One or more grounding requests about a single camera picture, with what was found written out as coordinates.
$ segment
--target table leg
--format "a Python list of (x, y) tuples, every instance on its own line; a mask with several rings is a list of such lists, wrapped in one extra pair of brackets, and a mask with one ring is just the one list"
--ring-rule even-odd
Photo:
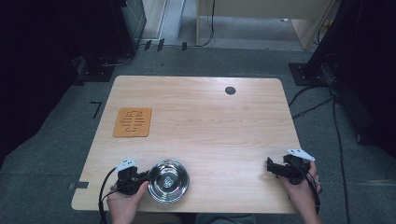
[(197, 16), (196, 16), (196, 18), (197, 18), (197, 22), (196, 22), (196, 31), (195, 31), (195, 42), (196, 42), (196, 45), (197, 46), (200, 46), (200, 40), (199, 40), (199, 30), (200, 30), (200, 18), (201, 18), (201, 16), (200, 16), (200, 7), (199, 7), (199, 4), (200, 4), (200, 2), (199, 2), (200, 0), (197, 0)]

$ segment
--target white sticker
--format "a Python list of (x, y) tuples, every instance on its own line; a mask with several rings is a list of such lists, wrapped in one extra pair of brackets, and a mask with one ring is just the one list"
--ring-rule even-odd
[(133, 161), (133, 160), (131, 160), (131, 159), (126, 157), (125, 159), (123, 159), (123, 161), (120, 163), (120, 165), (117, 166), (116, 172), (119, 172), (121, 170), (125, 170), (125, 169), (127, 169), (129, 167), (135, 166), (136, 164), (137, 164), (136, 161)]
[(289, 152), (291, 155), (298, 157), (298, 158), (306, 159), (309, 161), (315, 160), (315, 158), (313, 156), (309, 155), (302, 149), (288, 149), (286, 151)]

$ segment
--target black equipment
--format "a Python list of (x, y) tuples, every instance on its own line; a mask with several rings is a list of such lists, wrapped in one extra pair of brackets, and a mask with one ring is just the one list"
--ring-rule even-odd
[(267, 171), (288, 178), (292, 185), (299, 185), (308, 173), (309, 162), (292, 155), (284, 156), (283, 162), (286, 162), (288, 165), (273, 163), (268, 157)]
[(125, 170), (119, 171), (117, 180), (117, 191), (126, 195), (134, 195), (140, 186), (150, 178), (149, 171), (141, 174), (137, 173), (137, 167), (132, 166)]

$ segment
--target floor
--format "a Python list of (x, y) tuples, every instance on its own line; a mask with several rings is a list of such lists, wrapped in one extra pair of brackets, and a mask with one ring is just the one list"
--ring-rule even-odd
[[(195, 46), (196, 0), (144, 0), (148, 18), (142, 41)], [(215, 17), (214, 38), (207, 48), (302, 51), (290, 20)], [(323, 26), (321, 37), (326, 32)], [(211, 34), (211, 18), (201, 18), (201, 44)], [(317, 44), (307, 49), (315, 51)]]

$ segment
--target person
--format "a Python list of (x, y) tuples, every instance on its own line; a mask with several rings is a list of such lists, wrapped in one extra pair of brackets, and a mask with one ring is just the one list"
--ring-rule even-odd
[[(310, 169), (307, 177), (315, 179), (317, 191), (321, 191), (321, 186), (318, 184), (318, 170), (313, 161), (310, 162)], [(292, 185), (286, 177), (280, 176), (279, 181), (285, 187), (291, 203), (300, 214), (305, 224), (320, 224), (321, 219), (316, 212), (314, 195), (308, 185), (307, 180), (304, 180), (299, 185)], [(140, 199), (148, 191), (149, 182), (144, 182), (135, 195), (127, 196), (119, 192), (109, 194), (107, 197), (107, 205), (110, 211), (110, 216), (113, 224), (131, 224), (136, 215), (137, 208), (140, 204)]]

